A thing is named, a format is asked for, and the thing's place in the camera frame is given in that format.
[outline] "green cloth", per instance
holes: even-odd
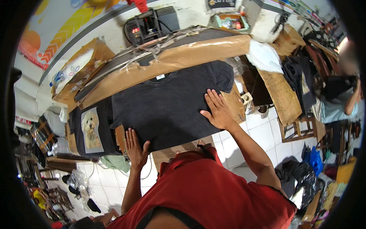
[[[123,155],[103,156],[100,158],[100,161],[109,169],[119,169],[125,173],[127,173],[131,167]]]

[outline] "dog image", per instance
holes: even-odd
[[[81,122],[81,130],[85,133],[85,144],[88,149],[101,146],[95,128],[99,124],[99,119],[92,111],[87,111]]]

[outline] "colorful banner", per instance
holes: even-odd
[[[45,70],[71,37],[125,0],[43,0],[29,20],[18,51]]]

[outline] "digital temperature display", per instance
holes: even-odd
[[[140,31],[140,29],[139,28],[134,28],[134,29],[132,29],[132,33],[137,33],[137,32],[139,32]]]

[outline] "wooden stool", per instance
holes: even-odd
[[[325,125],[318,122],[314,117],[311,117],[311,118],[305,117],[300,120],[297,119],[292,123],[292,126],[290,126],[290,125],[284,126],[280,122],[279,118],[277,118],[277,121],[278,121],[278,124],[280,125],[281,138],[282,138],[283,143],[301,140],[301,139],[305,139],[305,138],[309,138],[309,137],[316,137],[317,142],[319,142],[325,135]],[[300,122],[306,122],[307,130],[300,129]],[[288,137],[285,137],[286,132],[291,129],[294,129],[294,133]]]

